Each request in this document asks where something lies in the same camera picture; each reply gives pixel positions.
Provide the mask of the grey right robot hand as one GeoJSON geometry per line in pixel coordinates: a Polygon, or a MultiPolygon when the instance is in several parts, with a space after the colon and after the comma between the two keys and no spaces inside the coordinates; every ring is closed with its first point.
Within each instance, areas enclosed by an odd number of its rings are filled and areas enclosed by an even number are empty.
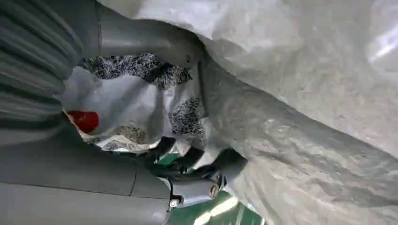
{"type": "Polygon", "coordinates": [[[189,150],[155,164],[174,139],[143,156],[83,141],[56,95],[87,56],[153,53],[192,67],[204,47],[187,30],[130,20],[95,0],[0,3],[0,222],[3,225],[164,225],[174,208],[210,201],[247,160],[225,149],[190,173],[189,150]]]}

